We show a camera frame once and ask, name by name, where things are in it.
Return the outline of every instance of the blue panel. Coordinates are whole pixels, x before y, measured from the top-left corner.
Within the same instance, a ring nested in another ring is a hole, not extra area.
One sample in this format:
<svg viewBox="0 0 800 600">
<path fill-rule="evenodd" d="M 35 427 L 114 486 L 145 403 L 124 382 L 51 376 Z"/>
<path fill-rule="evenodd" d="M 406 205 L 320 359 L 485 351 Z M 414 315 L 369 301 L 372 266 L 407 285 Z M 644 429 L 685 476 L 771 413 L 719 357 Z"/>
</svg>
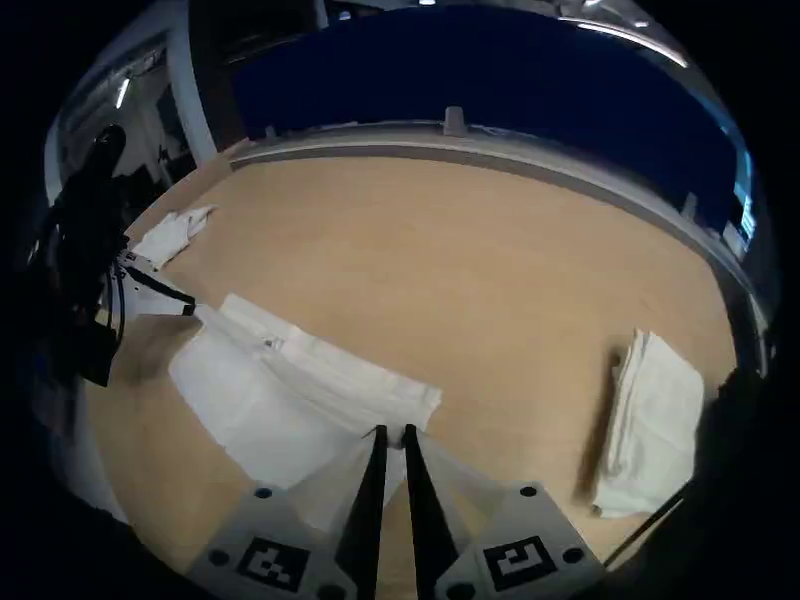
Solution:
<svg viewBox="0 0 800 600">
<path fill-rule="evenodd" d="M 251 138 L 358 121 L 442 120 L 548 138 L 637 173 L 722 230 L 735 152 L 680 84 L 608 36 L 533 13 L 387 12 L 279 46 L 234 75 Z"/>
</svg>

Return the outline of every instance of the ceiling light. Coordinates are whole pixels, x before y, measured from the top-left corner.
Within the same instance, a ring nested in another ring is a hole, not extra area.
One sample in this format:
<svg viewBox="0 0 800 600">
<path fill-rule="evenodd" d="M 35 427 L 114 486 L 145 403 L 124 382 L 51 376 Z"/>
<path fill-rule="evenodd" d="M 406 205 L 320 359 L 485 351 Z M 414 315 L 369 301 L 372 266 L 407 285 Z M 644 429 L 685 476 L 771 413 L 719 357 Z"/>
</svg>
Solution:
<svg viewBox="0 0 800 600">
<path fill-rule="evenodd" d="M 598 23 L 596 21 L 590 21 L 588 19 L 559 17 L 558 20 L 569 21 L 571 23 L 575 23 L 581 29 L 589 29 L 591 31 L 605 33 L 606 35 L 622 38 L 623 40 L 628 40 L 629 42 L 633 42 L 634 44 L 639 44 L 640 46 L 644 46 L 645 48 L 648 48 L 653 52 L 658 52 L 661 56 L 670 59 L 672 62 L 682 66 L 684 69 L 689 66 L 689 63 L 679 52 L 676 52 L 672 48 L 668 48 L 667 46 L 660 44 L 654 39 L 645 37 L 640 33 L 636 33 L 634 31 L 628 31 L 627 29 L 623 29 L 622 27 L 617 27 L 616 25 Z"/>
<path fill-rule="evenodd" d="M 128 91 L 128 86 L 131 84 L 130 77 L 126 77 L 119 86 L 119 96 L 117 96 L 117 108 L 122 106 L 122 101 L 125 99 L 125 92 Z"/>
</svg>

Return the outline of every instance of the wooden tabletop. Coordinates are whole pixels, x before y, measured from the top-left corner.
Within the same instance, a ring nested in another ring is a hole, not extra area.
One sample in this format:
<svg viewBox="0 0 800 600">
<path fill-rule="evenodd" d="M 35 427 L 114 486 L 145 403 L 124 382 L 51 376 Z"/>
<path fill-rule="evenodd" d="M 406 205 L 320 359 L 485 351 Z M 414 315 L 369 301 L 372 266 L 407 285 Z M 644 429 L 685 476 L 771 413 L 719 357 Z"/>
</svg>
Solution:
<svg viewBox="0 0 800 600">
<path fill-rule="evenodd" d="M 507 173 L 399 158 L 248 166 L 200 195 L 209 225 L 165 268 L 198 301 L 234 292 L 360 357 L 440 386 L 428 432 L 497 480 L 544 483 L 602 557 L 642 521 L 590 504 L 610 366 L 651 330 L 712 392 L 735 366 L 698 255 L 595 199 Z M 142 541 L 185 571 L 250 485 L 167 367 L 194 319 L 128 325 L 90 422 Z M 405 486 L 384 515 L 378 595 L 414 597 Z"/>
</svg>

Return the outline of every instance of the cable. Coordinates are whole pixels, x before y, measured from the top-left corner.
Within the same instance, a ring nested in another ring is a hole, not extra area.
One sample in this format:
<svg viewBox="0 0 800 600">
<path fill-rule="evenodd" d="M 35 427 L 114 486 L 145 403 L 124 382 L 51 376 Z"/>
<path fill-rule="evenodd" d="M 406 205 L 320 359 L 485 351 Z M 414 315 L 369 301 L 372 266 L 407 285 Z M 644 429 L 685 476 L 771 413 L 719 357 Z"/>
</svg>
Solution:
<svg viewBox="0 0 800 600">
<path fill-rule="evenodd" d="M 675 508 L 679 502 L 683 500 L 683 494 L 686 491 L 686 488 L 689 486 L 689 482 L 684 483 L 683 486 L 675 492 L 669 500 L 664 502 L 656 512 L 652 515 L 647 517 L 647 520 L 642 523 L 639 528 L 634 531 L 632 534 L 628 536 L 628 538 L 622 542 L 619 547 L 612 552 L 609 557 L 603 563 L 603 566 L 607 569 L 609 568 L 619 557 L 620 555 L 625 552 L 628 548 L 630 548 L 631 544 L 633 544 L 636 540 L 638 540 L 642 534 L 644 534 L 648 529 L 650 529 L 653 525 L 658 522 L 661 517 L 666 515 L 669 511 Z"/>
<path fill-rule="evenodd" d="M 106 328 L 111 329 L 111 318 L 114 316 L 114 288 L 111 286 L 111 269 L 106 271 L 106 289 L 108 290 L 108 319 Z"/>
<path fill-rule="evenodd" d="M 119 330 L 117 331 L 117 348 L 119 348 L 125 333 L 125 289 L 122 286 L 122 269 L 119 268 L 117 259 L 114 259 L 114 272 L 117 274 L 117 291 L 119 292 Z"/>
</svg>

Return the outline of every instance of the folded white cloth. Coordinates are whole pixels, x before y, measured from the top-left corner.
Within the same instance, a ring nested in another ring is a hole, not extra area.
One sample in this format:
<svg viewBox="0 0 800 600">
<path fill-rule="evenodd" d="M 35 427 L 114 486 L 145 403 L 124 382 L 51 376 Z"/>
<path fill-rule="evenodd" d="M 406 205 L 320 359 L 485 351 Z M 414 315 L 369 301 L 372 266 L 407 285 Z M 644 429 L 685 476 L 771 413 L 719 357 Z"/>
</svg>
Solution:
<svg viewBox="0 0 800 600">
<path fill-rule="evenodd" d="M 158 225 L 144 234 L 142 241 L 133 248 L 134 253 L 147 258 L 155 268 L 160 269 L 186 248 L 189 240 L 206 226 L 208 213 L 214 208 L 214 206 L 204 206 L 181 215 L 169 213 Z"/>
<path fill-rule="evenodd" d="M 371 364 L 229 295 L 170 364 L 187 404 L 256 480 L 288 488 L 378 424 L 425 429 L 441 390 Z M 390 449 L 385 501 L 405 478 Z"/>
<path fill-rule="evenodd" d="M 594 504 L 604 517 L 656 511 L 694 471 L 703 378 L 664 340 L 636 330 L 617 373 Z"/>
</svg>

